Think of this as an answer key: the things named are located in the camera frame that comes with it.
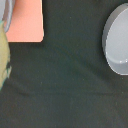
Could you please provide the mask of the teal padded gripper finger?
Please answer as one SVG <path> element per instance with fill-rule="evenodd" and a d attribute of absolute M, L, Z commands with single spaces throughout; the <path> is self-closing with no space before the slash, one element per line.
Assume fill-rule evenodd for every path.
<path fill-rule="evenodd" d="M 4 22 L 0 21 L 0 90 L 5 80 L 10 76 L 12 67 L 10 62 L 10 48 L 4 30 Z"/>

